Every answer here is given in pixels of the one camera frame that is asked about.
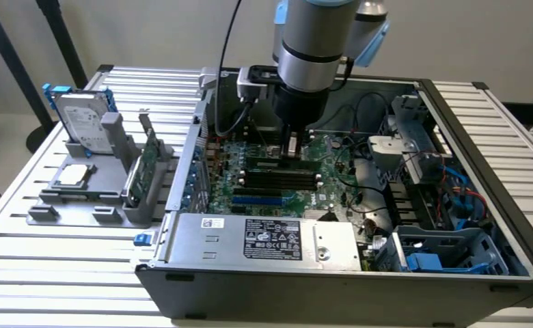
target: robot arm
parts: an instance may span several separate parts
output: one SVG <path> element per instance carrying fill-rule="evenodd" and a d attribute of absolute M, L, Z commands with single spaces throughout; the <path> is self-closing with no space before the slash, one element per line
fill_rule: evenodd
<path fill-rule="evenodd" d="M 280 3 L 273 51 L 278 67 L 270 72 L 277 79 L 273 83 L 253 80 L 249 70 L 242 70 L 238 93 L 246 98 L 253 83 L 264 83 L 264 88 L 276 84 L 273 110 L 284 122 L 284 156 L 301 156 L 305 128 L 324 114 L 339 66 L 347 63 L 347 56 L 359 66 L 371 64 L 388 31 L 387 15 L 383 1 L 284 0 Z"/>

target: warning label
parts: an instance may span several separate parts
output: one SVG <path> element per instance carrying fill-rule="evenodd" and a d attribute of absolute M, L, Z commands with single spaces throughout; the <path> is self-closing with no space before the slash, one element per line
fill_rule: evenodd
<path fill-rule="evenodd" d="M 248 258 L 301 261 L 300 221 L 248 219 L 244 254 Z"/>

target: aluminum extrusion table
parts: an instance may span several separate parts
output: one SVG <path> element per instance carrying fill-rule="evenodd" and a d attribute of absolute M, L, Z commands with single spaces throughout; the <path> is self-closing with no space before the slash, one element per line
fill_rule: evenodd
<path fill-rule="evenodd" d="M 177 156 L 200 100 L 198 74 L 116 66 L 89 84 L 114 90 L 125 128 L 138 143 L 146 136 L 137 115 L 149 109 L 158 137 Z M 489 91 L 471 83 L 436 85 L 533 224 L 533 139 Z M 66 157 L 65 139 L 60 124 L 0 199 L 0 327 L 281 327 L 161 316 L 134 275 L 134 265 L 153 256 L 152 249 L 133 245 L 141 230 L 28 225 L 28 210 Z M 170 184 L 172 170 L 152 229 L 165 215 Z M 533 328 L 533 309 L 505 309 L 472 327 Z"/>

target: green circuit board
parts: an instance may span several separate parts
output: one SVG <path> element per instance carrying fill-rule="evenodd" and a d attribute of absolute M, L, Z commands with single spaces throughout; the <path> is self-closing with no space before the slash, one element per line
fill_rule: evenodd
<path fill-rule="evenodd" d="M 236 196 L 234 189 L 242 187 L 238 183 L 241 170 L 246 167 L 248 158 L 278 158 L 278 148 L 245 141 L 226 140 L 214 143 L 214 152 L 209 156 L 209 162 L 213 163 L 209 212 L 212 214 L 303 217 L 307 210 L 328 210 L 331 205 L 340 208 L 343 193 L 353 191 L 337 179 L 340 173 L 336 169 L 336 159 L 343 151 L 343 148 L 332 148 L 332 141 L 337 139 L 335 135 L 317 135 L 303 150 L 303 160 L 321 163 L 317 173 L 321 174 L 324 185 L 319 190 L 284 190 L 284 206 L 244 205 L 246 213 L 232 212 L 232 207 L 240 205 L 233 203 L 233 197 Z M 340 159 L 341 165 L 347 167 L 343 179 L 349 183 L 356 183 L 356 176 L 348 175 L 349 160 L 349 154 L 345 152 Z"/>
<path fill-rule="evenodd" d="M 130 186 L 132 195 L 140 202 L 149 195 L 156 175 L 156 165 L 160 158 L 160 141 L 153 129 L 148 132 L 148 142 L 141 155 L 140 167 L 136 170 L 136 177 Z"/>

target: hard drive label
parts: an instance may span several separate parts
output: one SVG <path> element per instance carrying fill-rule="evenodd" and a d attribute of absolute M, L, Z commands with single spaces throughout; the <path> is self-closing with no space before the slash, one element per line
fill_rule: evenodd
<path fill-rule="evenodd" d="M 101 124 L 101 114 L 85 107 L 66 106 L 66 123 L 77 135 L 78 142 L 96 154 L 113 154 L 112 143 Z"/>
<path fill-rule="evenodd" d="M 244 254 L 246 258 L 301 261 L 300 221 L 248 219 Z"/>

